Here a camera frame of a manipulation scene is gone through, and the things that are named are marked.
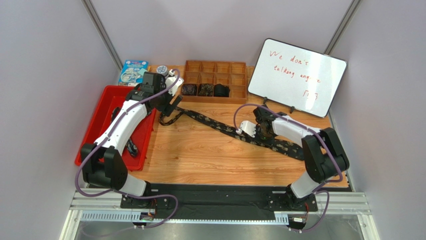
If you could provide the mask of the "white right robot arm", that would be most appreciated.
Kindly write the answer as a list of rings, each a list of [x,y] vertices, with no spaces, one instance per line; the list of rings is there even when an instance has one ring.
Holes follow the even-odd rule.
[[[333,128],[311,127],[286,114],[274,113],[264,105],[256,107],[253,113],[259,137],[265,140],[286,137],[302,149],[305,172],[287,186],[287,202],[301,202],[325,184],[343,181],[343,172],[350,163]]]

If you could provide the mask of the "black floral necktie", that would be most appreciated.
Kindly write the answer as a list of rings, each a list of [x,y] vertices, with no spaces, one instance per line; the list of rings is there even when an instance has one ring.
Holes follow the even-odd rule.
[[[259,147],[271,149],[274,152],[283,154],[285,156],[288,156],[290,158],[293,158],[299,161],[304,160],[303,149],[300,145],[296,143],[293,143],[287,140],[277,139],[274,136],[272,138],[266,139],[257,135],[250,136],[248,133],[245,133],[245,132],[237,133],[237,129],[234,126],[217,121],[199,112],[189,110],[189,109],[184,109],[181,107],[176,107],[175,110],[178,112],[178,114],[175,115],[173,118],[171,118],[169,121],[165,121],[166,115],[164,113],[161,113],[159,115],[159,120],[158,120],[159,123],[162,126],[170,126],[174,124],[182,115],[186,115],[187,117],[205,126],[208,126],[224,135],[235,138],[242,142],[246,142]]]

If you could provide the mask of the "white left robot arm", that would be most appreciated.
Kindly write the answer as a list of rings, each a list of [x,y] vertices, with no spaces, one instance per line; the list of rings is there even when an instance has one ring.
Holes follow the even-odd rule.
[[[174,111],[182,100],[182,96],[176,93],[183,82],[177,68],[170,70],[167,77],[149,71],[143,74],[143,82],[128,92],[109,127],[94,143],[85,143],[81,147],[82,162],[74,179],[80,194],[95,197],[80,188],[79,178],[83,178],[85,183],[104,188],[106,193],[115,191],[141,200],[151,198],[150,183],[129,175],[122,154],[137,126],[152,110],[166,116]]]

